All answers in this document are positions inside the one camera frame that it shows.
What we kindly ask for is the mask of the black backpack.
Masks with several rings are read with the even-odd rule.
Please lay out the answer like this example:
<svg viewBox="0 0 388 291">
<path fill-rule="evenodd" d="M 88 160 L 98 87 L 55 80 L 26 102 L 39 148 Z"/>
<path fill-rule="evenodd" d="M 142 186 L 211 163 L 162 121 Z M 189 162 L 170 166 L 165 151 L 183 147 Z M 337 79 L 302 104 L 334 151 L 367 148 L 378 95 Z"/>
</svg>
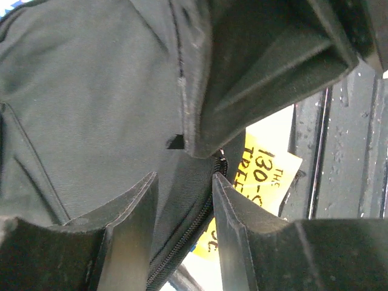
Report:
<svg viewBox="0 0 388 291">
<path fill-rule="evenodd" d="M 158 176 L 145 290 L 159 290 L 213 216 L 245 131 L 206 158 L 184 140 L 184 6 L 29 1 L 1 20 L 1 217 L 63 226 Z"/>
</svg>

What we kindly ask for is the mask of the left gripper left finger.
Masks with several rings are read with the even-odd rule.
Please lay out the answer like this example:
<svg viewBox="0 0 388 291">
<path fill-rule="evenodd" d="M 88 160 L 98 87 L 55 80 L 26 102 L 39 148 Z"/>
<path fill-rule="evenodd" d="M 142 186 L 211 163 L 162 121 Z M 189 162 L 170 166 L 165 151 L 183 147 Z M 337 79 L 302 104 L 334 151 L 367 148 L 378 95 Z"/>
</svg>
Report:
<svg viewBox="0 0 388 291">
<path fill-rule="evenodd" d="M 63 226 L 1 217 L 2 290 L 145 290 L 158 176 Z"/>
</svg>

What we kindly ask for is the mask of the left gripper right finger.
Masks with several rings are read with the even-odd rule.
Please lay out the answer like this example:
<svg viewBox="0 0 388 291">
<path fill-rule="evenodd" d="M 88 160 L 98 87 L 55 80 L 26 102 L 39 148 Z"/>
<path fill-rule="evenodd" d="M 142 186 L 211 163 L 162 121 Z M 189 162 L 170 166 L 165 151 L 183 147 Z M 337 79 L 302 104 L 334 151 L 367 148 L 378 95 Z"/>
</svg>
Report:
<svg viewBox="0 0 388 291">
<path fill-rule="evenodd" d="M 386 290 L 385 219 L 287 222 L 213 176 L 224 290 Z"/>
</svg>

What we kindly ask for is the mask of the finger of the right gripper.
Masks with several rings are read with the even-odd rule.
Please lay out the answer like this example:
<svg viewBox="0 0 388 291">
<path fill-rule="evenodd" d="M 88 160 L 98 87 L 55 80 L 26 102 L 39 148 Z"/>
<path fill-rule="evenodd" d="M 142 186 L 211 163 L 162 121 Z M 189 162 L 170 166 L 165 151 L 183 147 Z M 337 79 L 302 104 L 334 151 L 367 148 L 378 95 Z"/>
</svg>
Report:
<svg viewBox="0 0 388 291">
<path fill-rule="evenodd" d="M 184 140 L 206 158 L 248 125 L 322 90 L 358 63 L 330 1 L 184 6 Z"/>
</svg>

